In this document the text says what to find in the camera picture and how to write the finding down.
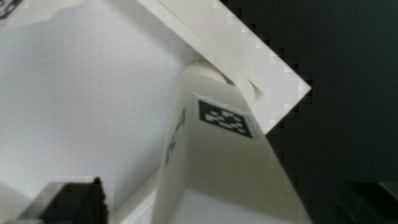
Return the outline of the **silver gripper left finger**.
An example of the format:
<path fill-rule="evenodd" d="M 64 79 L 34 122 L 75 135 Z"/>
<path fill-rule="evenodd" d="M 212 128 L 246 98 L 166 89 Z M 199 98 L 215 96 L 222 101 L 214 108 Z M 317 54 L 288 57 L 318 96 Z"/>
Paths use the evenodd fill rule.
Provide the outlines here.
<path fill-rule="evenodd" d="M 22 220 L 41 224 L 109 224 L 102 178 L 91 182 L 50 183 L 22 212 Z"/>

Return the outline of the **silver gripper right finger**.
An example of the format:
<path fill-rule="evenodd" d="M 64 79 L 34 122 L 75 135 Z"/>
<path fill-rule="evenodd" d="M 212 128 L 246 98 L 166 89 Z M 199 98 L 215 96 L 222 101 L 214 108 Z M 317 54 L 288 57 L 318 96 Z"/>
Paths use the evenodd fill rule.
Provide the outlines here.
<path fill-rule="evenodd" d="M 398 183 L 345 183 L 336 224 L 398 224 Z"/>

